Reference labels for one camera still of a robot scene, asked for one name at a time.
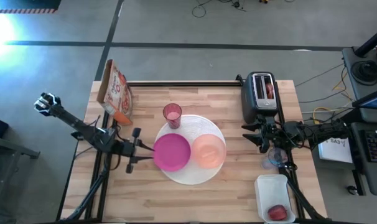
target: toaster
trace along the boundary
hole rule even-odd
[[[279,110],[276,81],[270,72],[251,72],[241,88],[243,116],[247,124],[258,114],[275,116]]]

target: red apple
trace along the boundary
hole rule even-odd
[[[287,218],[287,210],[282,205],[275,205],[269,209],[268,215],[273,221],[282,221]]]

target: concrete floor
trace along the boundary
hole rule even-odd
[[[56,14],[1,15],[7,26],[0,29],[12,31],[9,40],[26,40],[26,44],[106,42],[117,2],[64,0]],[[267,5],[247,0],[247,12],[213,1],[205,5],[208,14],[200,19],[191,15],[195,5],[194,0],[126,0],[113,42],[339,47],[360,45],[377,31],[377,0],[272,0]],[[0,119],[11,126],[6,137],[42,152],[38,161],[20,161],[20,171],[4,199],[5,209],[18,223],[55,220],[77,143],[69,135],[71,128],[38,114],[32,104],[49,91],[82,118],[102,53],[103,47],[73,46],[12,45],[0,50]],[[115,59],[129,80],[231,80],[238,73],[266,70],[277,79],[300,83],[342,63],[340,52],[291,50],[112,47],[103,56]],[[299,86],[299,100],[331,94],[341,70]],[[346,83],[353,96],[348,79]],[[334,96],[300,107],[312,111],[345,103],[345,97]],[[365,197],[346,193],[344,186],[353,183],[350,171],[317,163],[316,169],[330,218],[377,223],[376,196],[368,190]]]

